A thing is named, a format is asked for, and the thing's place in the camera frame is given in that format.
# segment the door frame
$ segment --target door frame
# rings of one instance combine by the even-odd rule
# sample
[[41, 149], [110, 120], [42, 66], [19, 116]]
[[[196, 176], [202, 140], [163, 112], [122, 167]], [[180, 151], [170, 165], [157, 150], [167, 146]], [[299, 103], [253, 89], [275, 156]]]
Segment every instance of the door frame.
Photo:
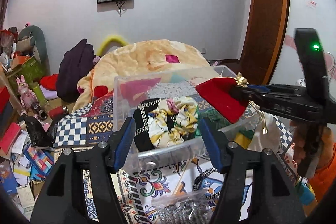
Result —
[[287, 31], [287, 22], [288, 22], [288, 14], [289, 14], [289, 2], [290, 0], [282, 0], [282, 9], [281, 9], [281, 18], [280, 18], [280, 26], [278, 31], [277, 41], [274, 47], [272, 59], [269, 63], [265, 78], [263, 80], [263, 85], [269, 84], [273, 73], [275, 71], [276, 65], [278, 63], [278, 59], [280, 57], [282, 45], [284, 43], [286, 31]]
[[[266, 75], [265, 75], [264, 80], [262, 82], [263, 85], [269, 84], [269, 82], [272, 78], [272, 75], [274, 73], [274, 70], [276, 68], [276, 65], [278, 63], [278, 59], [279, 59], [279, 56], [280, 56], [280, 53], [281, 53], [282, 45], [283, 45], [283, 42], [284, 42], [284, 39], [285, 39], [286, 30], [287, 30], [289, 4], [290, 4], [290, 0], [283, 0], [282, 1], [281, 17], [280, 17], [280, 24], [279, 24], [279, 31], [278, 31], [278, 35], [277, 35], [277, 40], [276, 40], [276, 44], [275, 44], [275, 47], [274, 47], [274, 51], [273, 51], [273, 54], [272, 54], [270, 64], [268, 66], [268, 69], [266, 71]], [[244, 47], [243, 47], [243, 51], [241, 53], [240, 60], [242, 60], [244, 55], [246, 54], [246, 43], [247, 43], [247, 41], [249, 39], [249, 35], [250, 35], [250, 29], [251, 29], [251, 25], [252, 25], [251, 21], [252, 21], [253, 9], [254, 9], [254, 0], [251, 0], [249, 20], [248, 20], [248, 24], [247, 24]]]

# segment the blue gripper pad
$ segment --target blue gripper pad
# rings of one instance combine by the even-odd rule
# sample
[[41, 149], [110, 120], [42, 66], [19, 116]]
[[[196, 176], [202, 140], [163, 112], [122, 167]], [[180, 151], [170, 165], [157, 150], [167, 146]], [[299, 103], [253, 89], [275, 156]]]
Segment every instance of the blue gripper pad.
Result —
[[252, 89], [256, 89], [256, 90], [260, 90], [262, 92], [269, 92], [270, 89], [264, 85], [251, 85], [251, 84], [248, 84], [247, 85], [248, 88], [252, 88]]
[[119, 130], [119, 132], [124, 132], [124, 134], [115, 150], [115, 161], [113, 165], [115, 172], [118, 172], [118, 170], [125, 164], [128, 151], [135, 135], [135, 130], [135, 120], [131, 117], [127, 117], [123, 126]]
[[199, 128], [201, 130], [202, 139], [208, 151], [212, 166], [220, 172], [224, 166], [221, 160], [221, 150], [212, 135], [212, 132], [216, 131], [216, 129], [212, 128], [211, 121], [208, 117], [204, 117], [200, 120]]

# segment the pink rabbit figurine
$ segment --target pink rabbit figurine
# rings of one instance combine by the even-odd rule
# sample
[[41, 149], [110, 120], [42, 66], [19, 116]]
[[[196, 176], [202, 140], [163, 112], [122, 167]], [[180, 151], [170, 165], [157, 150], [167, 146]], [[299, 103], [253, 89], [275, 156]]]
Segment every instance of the pink rabbit figurine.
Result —
[[18, 84], [17, 90], [21, 94], [21, 105], [25, 108], [30, 108], [32, 103], [38, 103], [35, 93], [29, 89], [28, 84], [25, 81], [25, 77], [21, 75], [21, 81], [16, 78]]

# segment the beige blanket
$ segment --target beige blanket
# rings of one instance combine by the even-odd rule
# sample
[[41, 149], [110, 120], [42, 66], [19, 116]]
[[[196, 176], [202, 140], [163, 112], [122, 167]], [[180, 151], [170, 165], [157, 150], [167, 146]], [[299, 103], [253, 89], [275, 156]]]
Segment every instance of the beige blanket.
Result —
[[91, 103], [93, 91], [99, 85], [112, 91], [115, 76], [206, 66], [209, 67], [208, 62], [196, 48], [177, 41], [150, 40], [130, 44], [104, 55], [94, 69], [78, 81], [78, 90], [84, 91], [73, 110]]

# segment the human hand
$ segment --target human hand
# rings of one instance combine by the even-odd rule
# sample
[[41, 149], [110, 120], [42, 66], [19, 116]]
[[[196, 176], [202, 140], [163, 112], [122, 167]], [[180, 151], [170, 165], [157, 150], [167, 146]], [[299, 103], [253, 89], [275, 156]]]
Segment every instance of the human hand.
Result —
[[[295, 143], [293, 159], [299, 165], [306, 157], [306, 152], [303, 148], [305, 146], [307, 124], [291, 121], [290, 125], [296, 127], [293, 135], [293, 141]], [[324, 146], [320, 155], [319, 163], [317, 164], [318, 169], [328, 166], [334, 155], [334, 138], [331, 129], [328, 127], [320, 127], [319, 130], [322, 131], [321, 139]]]

